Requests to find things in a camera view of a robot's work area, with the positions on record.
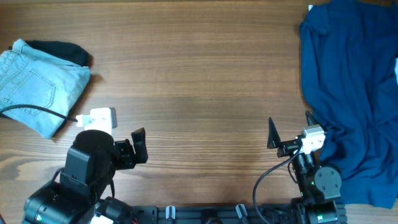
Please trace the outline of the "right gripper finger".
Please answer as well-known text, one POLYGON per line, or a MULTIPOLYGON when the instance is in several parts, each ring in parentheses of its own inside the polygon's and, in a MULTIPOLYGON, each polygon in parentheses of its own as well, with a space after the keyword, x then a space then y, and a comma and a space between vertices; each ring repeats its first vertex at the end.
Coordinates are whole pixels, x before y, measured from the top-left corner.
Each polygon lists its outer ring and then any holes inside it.
POLYGON ((280 136, 271 117, 269 117, 269 134, 267 139, 267 148, 275 149, 280 147, 280 136))
POLYGON ((305 116, 308 126, 319 125, 324 131, 326 131, 326 128, 314 117, 309 110, 305 112, 305 116))

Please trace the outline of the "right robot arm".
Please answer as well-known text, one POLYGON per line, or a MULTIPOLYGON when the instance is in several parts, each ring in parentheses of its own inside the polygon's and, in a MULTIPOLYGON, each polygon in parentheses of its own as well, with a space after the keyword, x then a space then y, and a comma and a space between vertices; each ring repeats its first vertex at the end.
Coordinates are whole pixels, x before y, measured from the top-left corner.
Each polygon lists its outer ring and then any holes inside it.
POLYGON ((333 165, 322 165, 315 158, 325 142, 327 130, 311 114, 305 113, 308 126, 293 140, 281 141, 269 118, 267 147, 277 149, 278 157, 288 157, 300 197, 290 203, 292 223, 343 224, 348 222, 346 209, 337 201, 341 198, 341 172, 333 165))

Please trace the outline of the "light blue denim shorts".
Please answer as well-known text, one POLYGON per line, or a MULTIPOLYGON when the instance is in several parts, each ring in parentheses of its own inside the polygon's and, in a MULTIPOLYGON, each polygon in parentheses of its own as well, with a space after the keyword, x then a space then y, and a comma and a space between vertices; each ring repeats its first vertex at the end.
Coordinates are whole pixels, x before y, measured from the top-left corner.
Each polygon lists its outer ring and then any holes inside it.
POLYGON ((90 79, 89 66, 80 66, 19 39, 1 54, 1 107, 5 115, 50 139, 90 79))

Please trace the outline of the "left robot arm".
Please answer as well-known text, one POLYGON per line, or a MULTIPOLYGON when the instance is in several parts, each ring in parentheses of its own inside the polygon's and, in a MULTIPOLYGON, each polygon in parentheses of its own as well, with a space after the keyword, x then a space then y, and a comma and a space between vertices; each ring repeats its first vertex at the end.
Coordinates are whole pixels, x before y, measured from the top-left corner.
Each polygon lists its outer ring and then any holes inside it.
POLYGON ((105 188, 114 187, 116 171, 147 160, 144 128, 123 141, 100 130, 80 132, 64 167, 25 202, 23 223, 89 223, 105 188))

